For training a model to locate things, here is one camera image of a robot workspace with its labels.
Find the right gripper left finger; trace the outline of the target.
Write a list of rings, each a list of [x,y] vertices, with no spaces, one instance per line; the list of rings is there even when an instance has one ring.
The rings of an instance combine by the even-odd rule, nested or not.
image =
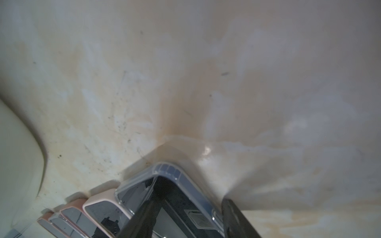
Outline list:
[[[118,238],[151,238],[156,218],[167,195],[164,178],[158,178],[153,187],[152,196],[143,203],[137,213],[123,227]]]

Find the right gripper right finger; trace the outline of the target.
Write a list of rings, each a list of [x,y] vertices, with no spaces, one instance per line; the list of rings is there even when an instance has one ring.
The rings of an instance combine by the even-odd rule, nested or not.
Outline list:
[[[222,215],[226,238],[261,238],[231,199],[224,198],[222,200]]]

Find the phone with pink case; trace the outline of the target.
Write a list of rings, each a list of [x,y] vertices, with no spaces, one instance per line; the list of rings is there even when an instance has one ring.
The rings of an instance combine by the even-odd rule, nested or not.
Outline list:
[[[74,225],[85,235],[86,238],[92,238],[97,226],[89,219],[83,210],[83,205],[87,198],[79,198],[66,204],[61,210],[60,214]]]

